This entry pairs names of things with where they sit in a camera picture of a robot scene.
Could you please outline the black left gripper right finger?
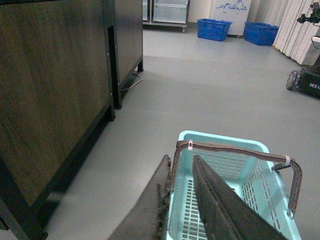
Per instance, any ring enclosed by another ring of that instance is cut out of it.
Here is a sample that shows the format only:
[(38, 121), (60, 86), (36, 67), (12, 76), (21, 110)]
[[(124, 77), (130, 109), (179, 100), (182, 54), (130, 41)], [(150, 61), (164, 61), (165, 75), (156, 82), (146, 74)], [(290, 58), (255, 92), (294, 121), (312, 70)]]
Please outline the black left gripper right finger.
[(209, 240), (285, 240), (199, 156), (192, 164), (198, 210)]

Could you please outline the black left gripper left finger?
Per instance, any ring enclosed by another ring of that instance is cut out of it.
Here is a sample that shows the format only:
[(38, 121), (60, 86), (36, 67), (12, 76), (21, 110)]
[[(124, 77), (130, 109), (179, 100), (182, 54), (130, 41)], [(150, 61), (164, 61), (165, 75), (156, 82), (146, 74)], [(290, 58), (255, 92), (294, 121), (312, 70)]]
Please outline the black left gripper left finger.
[(166, 154), (134, 207), (110, 235), (110, 240), (164, 240), (171, 193), (172, 160)]

